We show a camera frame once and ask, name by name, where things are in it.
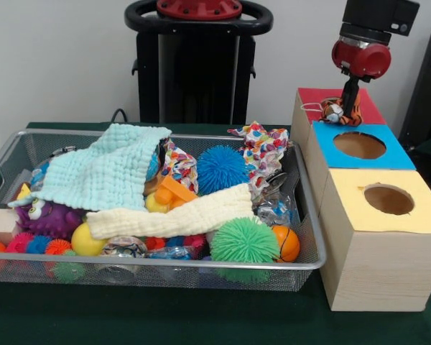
white knit cloth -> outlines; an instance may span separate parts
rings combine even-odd
[[[94,239],[115,236],[170,238],[205,234],[227,221],[254,217],[247,183],[197,198],[168,213],[149,213],[124,208],[88,213]]]

green tablecloth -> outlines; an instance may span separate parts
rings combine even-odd
[[[228,128],[168,127],[186,134]],[[424,313],[333,313],[319,272],[298,293],[0,283],[0,344],[126,343],[431,344],[431,298]]]

small basketball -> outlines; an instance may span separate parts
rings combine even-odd
[[[280,248],[280,258],[278,262],[294,262],[299,256],[300,242],[297,234],[287,226],[275,225],[272,227],[273,232]]]

green spiky ball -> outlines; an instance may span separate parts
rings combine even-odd
[[[238,218],[225,223],[211,242],[213,261],[273,263],[279,257],[279,245],[274,232],[255,218]],[[234,282],[264,282],[266,270],[219,270],[227,280]]]
[[[66,250],[64,255],[76,257],[73,250]],[[62,283],[70,284],[85,276],[85,266],[78,262],[58,262],[53,268],[57,280]]]

stacked wooden boxes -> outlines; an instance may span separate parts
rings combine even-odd
[[[302,110],[340,93],[299,89],[291,134],[325,234],[330,307],[422,311],[431,293],[431,190],[365,90],[358,127],[320,123],[318,112]]]

